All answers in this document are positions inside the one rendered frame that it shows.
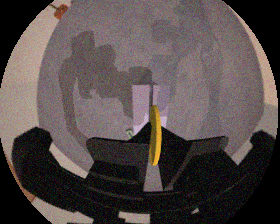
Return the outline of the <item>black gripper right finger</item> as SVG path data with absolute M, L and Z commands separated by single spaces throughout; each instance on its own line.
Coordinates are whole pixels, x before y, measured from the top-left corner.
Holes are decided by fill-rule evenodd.
M 162 189 L 172 191 L 172 184 L 192 157 L 219 151 L 219 149 L 224 151 L 226 144 L 229 144 L 229 137 L 225 136 L 186 141 L 185 138 L 182 139 L 161 126 L 161 153 L 157 164 L 159 164 Z

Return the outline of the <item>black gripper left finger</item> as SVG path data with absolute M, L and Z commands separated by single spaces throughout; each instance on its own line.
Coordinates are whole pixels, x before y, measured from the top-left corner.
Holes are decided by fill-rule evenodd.
M 149 162 L 151 123 L 147 122 L 129 141 L 90 137 L 86 139 L 86 148 L 92 161 L 104 161 L 122 166 L 140 167 L 140 182 L 145 182 L 146 166 Z

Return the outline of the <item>gold coin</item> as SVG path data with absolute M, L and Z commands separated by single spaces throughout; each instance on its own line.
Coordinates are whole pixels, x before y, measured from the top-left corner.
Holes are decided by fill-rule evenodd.
M 161 121 L 159 109 L 156 106 L 150 108 L 149 122 L 151 123 L 150 163 L 151 166 L 155 166 L 161 153 Z

